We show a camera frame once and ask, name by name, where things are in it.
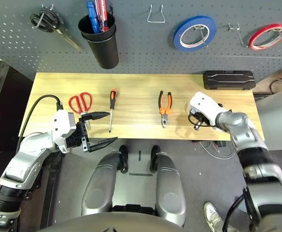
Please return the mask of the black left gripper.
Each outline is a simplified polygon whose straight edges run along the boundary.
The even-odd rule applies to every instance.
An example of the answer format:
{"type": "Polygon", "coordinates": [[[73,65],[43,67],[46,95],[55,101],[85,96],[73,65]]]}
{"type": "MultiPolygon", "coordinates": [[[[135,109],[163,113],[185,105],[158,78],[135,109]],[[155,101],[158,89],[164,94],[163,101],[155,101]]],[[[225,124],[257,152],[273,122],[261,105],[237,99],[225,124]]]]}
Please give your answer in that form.
{"type": "Polygon", "coordinates": [[[81,114],[80,121],[76,124],[76,130],[66,139],[67,148],[79,147],[83,148],[84,152],[94,152],[103,149],[115,142],[118,137],[103,139],[97,143],[89,142],[87,129],[84,121],[97,120],[109,116],[109,112],[91,112],[81,114]]]}

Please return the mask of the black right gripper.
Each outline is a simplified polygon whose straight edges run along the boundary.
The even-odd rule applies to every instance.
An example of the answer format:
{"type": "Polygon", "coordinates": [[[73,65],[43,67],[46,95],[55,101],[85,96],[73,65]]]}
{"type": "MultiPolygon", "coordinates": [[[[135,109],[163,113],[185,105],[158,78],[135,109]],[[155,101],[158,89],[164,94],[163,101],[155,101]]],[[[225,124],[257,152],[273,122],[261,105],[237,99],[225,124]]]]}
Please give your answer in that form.
{"type": "Polygon", "coordinates": [[[194,125],[195,130],[201,127],[210,127],[210,121],[200,112],[190,112],[190,123],[194,125]]]}

